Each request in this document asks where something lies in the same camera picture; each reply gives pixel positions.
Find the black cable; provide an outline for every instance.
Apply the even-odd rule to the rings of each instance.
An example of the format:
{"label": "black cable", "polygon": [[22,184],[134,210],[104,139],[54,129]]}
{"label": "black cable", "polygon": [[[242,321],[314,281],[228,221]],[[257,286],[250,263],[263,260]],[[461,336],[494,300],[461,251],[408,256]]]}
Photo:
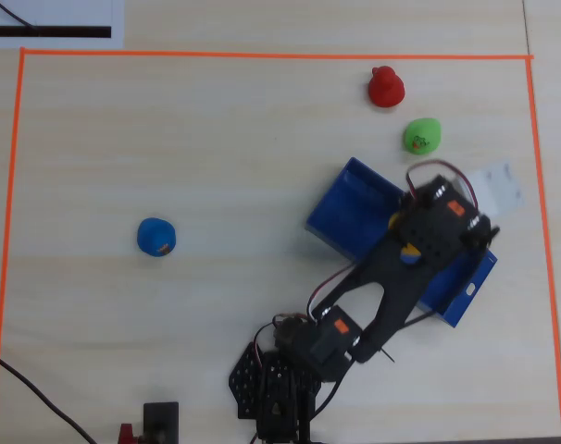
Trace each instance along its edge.
{"label": "black cable", "polygon": [[46,404],[48,406],[48,408],[50,410],[52,410],[59,418],[61,418],[63,421],[65,421],[69,426],[73,427],[75,430],[77,430],[77,433],[79,433],[87,442],[89,442],[89,444],[97,444],[94,439],[92,437],[90,437],[87,432],[85,430],[83,430],[81,428],[80,425],[78,425],[75,421],[73,421],[72,419],[70,419],[65,413],[63,413],[58,407],[56,407],[48,398],[46,398],[44,396],[44,394],[36,387],[34,386],[30,380],[25,377],[24,375],[22,375],[20,372],[18,372],[15,368],[13,368],[11,365],[7,364],[5,361],[3,361],[0,358],[0,365],[5,368],[7,370],[7,372],[9,372],[10,374],[12,374],[14,377],[16,377],[17,379],[19,379],[23,384],[25,384],[28,389],[30,389],[31,391],[33,391],[35,393],[35,395],[40,398],[42,400],[42,402],[44,404]]}
{"label": "black cable", "polygon": [[35,30],[36,27],[34,25],[32,25],[31,23],[29,23],[28,21],[25,21],[23,18],[17,16],[16,14],[12,13],[9,9],[6,8],[6,6],[4,6],[3,4],[1,4],[0,2],[0,8],[3,9],[9,16],[11,16],[13,19],[17,20],[19,23],[21,23],[23,26],[27,26],[28,28],[30,28],[31,30]]}
{"label": "black cable", "polygon": [[323,412],[323,410],[328,407],[328,404],[330,404],[330,401],[332,401],[332,398],[334,398],[334,395],[336,394],[336,392],[338,391],[338,388],[340,387],[340,385],[343,382],[344,377],[346,376],[346,373],[348,373],[348,371],[351,369],[351,367],[353,366],[353,364],[355,363],[355,361],[351,361],[348,364],[348,368],[346,369],[346,372],[344,372],[343,377],[341,377],[339,380],[337,380],[334,383],[334,387],[332,387],[332,390],[330,391],[330,393],[328,394],[328,398],[326,398],[321,405],[316,409],[316,411],[314,412],[313,416],[311,417],[311,420],[313,420],[316,416],[318,416],[320,413]]}

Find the black stripe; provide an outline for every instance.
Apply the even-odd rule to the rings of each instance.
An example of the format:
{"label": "black stripe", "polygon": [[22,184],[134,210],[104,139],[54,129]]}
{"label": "black stripe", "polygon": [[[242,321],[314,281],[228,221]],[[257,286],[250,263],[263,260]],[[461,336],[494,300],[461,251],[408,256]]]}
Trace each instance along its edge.
{"label": "black stripe", "polygon": [[0,37],[77,37],[109,39],[111,26],[0,26]]}

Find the red rubber duck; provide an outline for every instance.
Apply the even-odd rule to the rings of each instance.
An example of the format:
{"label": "red rubber duck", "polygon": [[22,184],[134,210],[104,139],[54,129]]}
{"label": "red rubber duck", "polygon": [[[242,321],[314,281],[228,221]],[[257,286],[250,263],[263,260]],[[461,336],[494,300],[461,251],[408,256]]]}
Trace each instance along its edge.
{"label": "red rubber duck", "polygon": [[369,82],[369,99],[382,108],[391,108],[404,100],[404,82],[390,67],[373,68]]}

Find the white plastic piece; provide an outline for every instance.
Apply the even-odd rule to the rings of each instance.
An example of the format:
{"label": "white plastic piece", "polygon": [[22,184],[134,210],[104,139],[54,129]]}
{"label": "white plastic piece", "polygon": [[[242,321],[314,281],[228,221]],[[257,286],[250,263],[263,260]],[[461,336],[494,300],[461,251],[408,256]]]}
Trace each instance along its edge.
{"label": "white plastic piece", "polygon": [[[480,212],[489,218],[511,212],[525,204],[523,192],[508,162],[492,164],[466,176],[478,198]],[[471,201],[468,187],[461,178],[454,179],[454,187]]]}

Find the orange servo label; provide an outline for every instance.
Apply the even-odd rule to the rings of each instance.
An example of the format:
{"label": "orange servo label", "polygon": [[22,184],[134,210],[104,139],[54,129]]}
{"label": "orange servo label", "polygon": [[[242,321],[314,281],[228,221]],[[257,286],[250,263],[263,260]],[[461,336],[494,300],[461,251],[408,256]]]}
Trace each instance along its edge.
{"label": "orange servo label", "polygon": [[466,212],[464,207],[462,205],[460,205],[458,201],[449,201],[447,206],[449,207],[449,209],[451,211],[456,213],[459,217],[463,216],[464,213]]}

